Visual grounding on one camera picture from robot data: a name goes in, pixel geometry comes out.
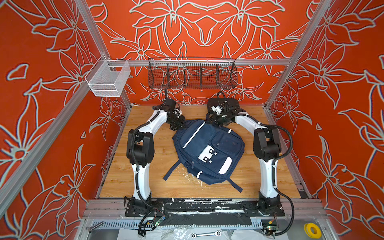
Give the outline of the navy blue student backpack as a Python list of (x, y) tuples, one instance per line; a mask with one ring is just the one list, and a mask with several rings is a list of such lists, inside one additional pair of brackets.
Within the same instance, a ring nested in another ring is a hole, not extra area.
[(207, 185), (229, 182), (238, 192), (243, 189), (231, 180), (239, 160), (245, 152), (245, 143), (232, 129), (218, 127), (204, 120), (186, 121), (184, 129), (173, 136), (178, 161), (163, 177), (183, 165), (188, 173)]

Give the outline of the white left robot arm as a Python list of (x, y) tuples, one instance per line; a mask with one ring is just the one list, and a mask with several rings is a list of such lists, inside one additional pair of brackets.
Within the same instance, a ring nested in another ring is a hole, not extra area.
[(130, 130), (127, 145), (127, 158), (134, 171), (135, 191), (133, 198), (147, 208), (158, 209), (163, 203), (152, 204), (149, 184), (150, 164), (155, 156), (154, 136), (163, 124), (169, 124), (172, 131), (185, 127), (185, 117), (180, 106), (172, 99), (152, 107), (153, 114), (143, 124)]

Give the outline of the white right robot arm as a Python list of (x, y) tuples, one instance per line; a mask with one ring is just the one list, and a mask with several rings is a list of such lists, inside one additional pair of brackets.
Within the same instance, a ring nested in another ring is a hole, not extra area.
[[(258, 211), (263, 216), (269, 216), (281, 206), (282, 193), (277, 187), (277, 164), (293, 149), (293, 138), (288, 130), (278, 125), (263, 124), (240, 107), (236, 99), (211, 98), (207, 104), (206, 120), (220, 126), (236, 123), (254, 136), (253, 151), (259, 159), (261, 170), (261, 187), (259, 191)], [(290, 146), (281, 154), (282, 144), (279, 131), (284, 131), (290, 141)]]

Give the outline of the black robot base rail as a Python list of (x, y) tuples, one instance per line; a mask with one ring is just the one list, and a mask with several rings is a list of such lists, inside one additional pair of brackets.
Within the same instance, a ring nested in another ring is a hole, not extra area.
[(169, 216), (170, 214), (245, 214), (247, 217), (284, 217), (285, 212), (281, 204), (276, 207), (262, 208), (258, 199), (186, 199), (159, 198), (153, 199), (153, 209), (135, 198), (124, 197), (125, 216), (151, 217)]

